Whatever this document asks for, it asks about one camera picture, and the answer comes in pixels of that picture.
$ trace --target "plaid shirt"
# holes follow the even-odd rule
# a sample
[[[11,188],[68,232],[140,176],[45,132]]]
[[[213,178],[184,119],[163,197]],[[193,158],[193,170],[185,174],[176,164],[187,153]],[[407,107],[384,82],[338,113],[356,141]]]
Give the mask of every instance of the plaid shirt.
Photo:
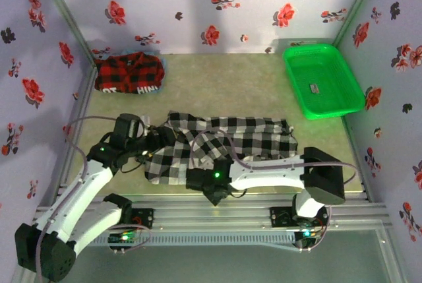
[[[235,151],[245,161],[275,160],[296,155],[297,141],[286,120],[255,117],[201,118],[171,111],[164,126],[177,134],[173,146],[155,152],[145,163],[145,177],[153,184],[186,184],[186,170],[192,169],[189,154],[193,139],[204,129],[221,129],[235,143]],[[230,157],[230,143],[220,133],[205,133],[193,148],[196,168],[211,169],[213,161]]]
[[[143,52],[95,59],[95,89],[102,92],[144,94],[161,87],[164,68],[158,57]]]

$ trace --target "red and black plaid shirt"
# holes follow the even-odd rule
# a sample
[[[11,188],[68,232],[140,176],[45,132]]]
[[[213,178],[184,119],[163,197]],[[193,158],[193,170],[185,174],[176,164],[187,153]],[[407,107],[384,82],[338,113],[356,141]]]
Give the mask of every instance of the red and black plaid shirt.
[[[161,87],[164,68],[158,57],[143,52],[95,59],[95,89],[102,92],[144,94]]]

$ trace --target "green plastic tray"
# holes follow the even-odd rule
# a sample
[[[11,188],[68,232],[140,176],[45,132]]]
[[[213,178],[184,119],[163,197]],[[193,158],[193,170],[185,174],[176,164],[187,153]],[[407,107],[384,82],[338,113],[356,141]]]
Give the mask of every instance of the green plastic tray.
[[[291,47],[283,53],[290,81],[307,119],[361,110],[365,96],[341,53],[329,44]]]

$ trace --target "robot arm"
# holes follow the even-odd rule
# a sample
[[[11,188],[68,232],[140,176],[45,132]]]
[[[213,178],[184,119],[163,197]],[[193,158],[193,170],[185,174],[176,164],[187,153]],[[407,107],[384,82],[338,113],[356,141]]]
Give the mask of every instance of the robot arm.
[[[42,241],[41,262],[42,275],[53,282],[62,280],[69,273],[76,257],[92,240],[111,226],[131,223],[131,201],[116,194],[107,196],[94,212],[82,215],[100,189],[130,157],[142,158],[174,144],[175,133],[167,127],[152,127],[147,135],[137,137],[139,124],[137,116],[120,115],[114,131],[107,134],[109,142],[102,139],[91,148],[87,156],[86,176],[82,176],[84,170],[81,170],[34,225],[22,224],[19,227],[15,241],[20,266],[36,271],[36,244],[49,222],[51,226]],[[261,186],[296,187],[302,192],[293,200],[293,215],[312,218],[325,204],[342,204],[345,201],[342,169],[334,166],[299,168],[295,165],[326,161],[338,160],[316,148],[305,148],[304,155],[288,159],[249,162],[252,170],[231,160],[218,160],[214,162],[213,170],[188,169],[186,187],[202,191],[214,205],[232,191]],[[289,168],[273,168],[286,164]],[[59,205],[61,209],[53,216]]]

